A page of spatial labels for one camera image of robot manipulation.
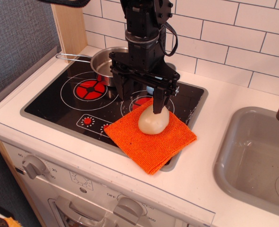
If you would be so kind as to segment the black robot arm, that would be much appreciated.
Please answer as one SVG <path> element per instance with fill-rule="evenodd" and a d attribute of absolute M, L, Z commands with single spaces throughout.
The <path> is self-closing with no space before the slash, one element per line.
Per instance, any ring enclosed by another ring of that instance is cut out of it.
<path fill-rule="evenodd" d="M 125 38 L 128 52 L 111 52 L 111 72 L 118 95 L 128 100 L 138 82 L 154 89 L 153 112 L 159 114 L 171 96 L 178 93 L 180 75 L 164 60 L 172 56 L 178 45 L 167 53 L 166 32 L 176 35 L 167 22 L 173 16 L 168 0 L 123 0 L 121 6 L 127 21 Z"/>

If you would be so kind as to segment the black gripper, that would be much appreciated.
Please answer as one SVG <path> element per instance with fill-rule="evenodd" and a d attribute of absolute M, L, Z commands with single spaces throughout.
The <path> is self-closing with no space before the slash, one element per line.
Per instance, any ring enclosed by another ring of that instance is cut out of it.
<path fill-rule="evenodd" d="M 178 93 L 177 81 L 180 75 L 165 62 L 166 36 L 158 35 L 153 39 L 127 36 L 128 53 L 112 52 L 111 72 L 114 84 L 121 100 L 129 100 L 134 83 L 141 83 L 154 88 L 153 113 L 160 114 L 167 105 L 170 96 Z"/>

